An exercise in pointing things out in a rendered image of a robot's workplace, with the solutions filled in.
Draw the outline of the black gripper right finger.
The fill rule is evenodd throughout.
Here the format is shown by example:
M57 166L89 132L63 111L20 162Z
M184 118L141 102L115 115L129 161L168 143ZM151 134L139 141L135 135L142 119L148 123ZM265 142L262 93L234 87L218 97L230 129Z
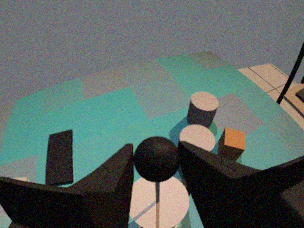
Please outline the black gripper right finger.
M304 178L304 155L259 170L185 141L179 154L204 228L255 228L275 195Z

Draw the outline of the orange cube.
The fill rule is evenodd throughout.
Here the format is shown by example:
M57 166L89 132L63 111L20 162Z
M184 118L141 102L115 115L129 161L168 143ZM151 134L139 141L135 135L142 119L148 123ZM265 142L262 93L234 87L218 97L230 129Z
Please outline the orange cube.
M236 161L237 158L243 154L245 145L245 138L243 131L235 129L227 129L225 127L221 137L219 139L219 149L217 149L217 155L221 155L225 159L232 159Z

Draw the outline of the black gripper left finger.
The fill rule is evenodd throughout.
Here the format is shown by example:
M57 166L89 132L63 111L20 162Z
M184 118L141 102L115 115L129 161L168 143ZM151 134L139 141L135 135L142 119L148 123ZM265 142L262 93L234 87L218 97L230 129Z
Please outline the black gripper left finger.
M0 177L0 205L9 219L45 228L128 228L133 143L69 187Z

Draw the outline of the grey cylinder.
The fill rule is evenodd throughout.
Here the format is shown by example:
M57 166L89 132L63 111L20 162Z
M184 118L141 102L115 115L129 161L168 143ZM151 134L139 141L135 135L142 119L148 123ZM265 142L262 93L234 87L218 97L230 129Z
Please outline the grey cylinder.
M185 126L180 133L180 141L192 143L192 145L203 147L207 151L212 151L215 146L215 137L207 127L201 125Z
M189 125L201 125L211 127L212 119L215 118L219 101L212 94L193 93L189 99L188 123Z

